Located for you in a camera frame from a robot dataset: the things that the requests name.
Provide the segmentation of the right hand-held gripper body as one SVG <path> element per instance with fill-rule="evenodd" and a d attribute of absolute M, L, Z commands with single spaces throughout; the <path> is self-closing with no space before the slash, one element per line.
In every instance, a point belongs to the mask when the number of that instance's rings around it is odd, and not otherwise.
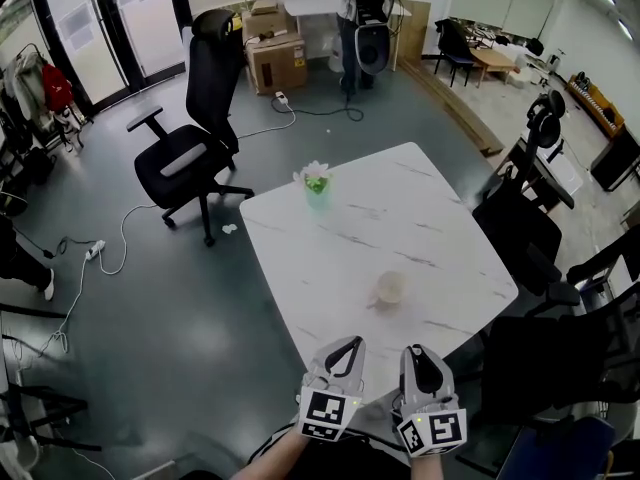
<path fill-rule="evenodd" d="M 404 403 L 400 415 L 396 430 L 411 458 L 446 454 L 467 442 L 467 412 L 456 394 L 418 406 Z"/>

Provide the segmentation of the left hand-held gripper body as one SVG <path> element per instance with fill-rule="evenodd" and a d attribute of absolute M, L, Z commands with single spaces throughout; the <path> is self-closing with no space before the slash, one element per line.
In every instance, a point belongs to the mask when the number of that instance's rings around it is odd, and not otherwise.
<path fill-rule="evenodd" d="M 303 376 L 297 432 L 311 439 L 337 442 L 362 405 L 363 381 L 336 379 L 329 374 Z"/>

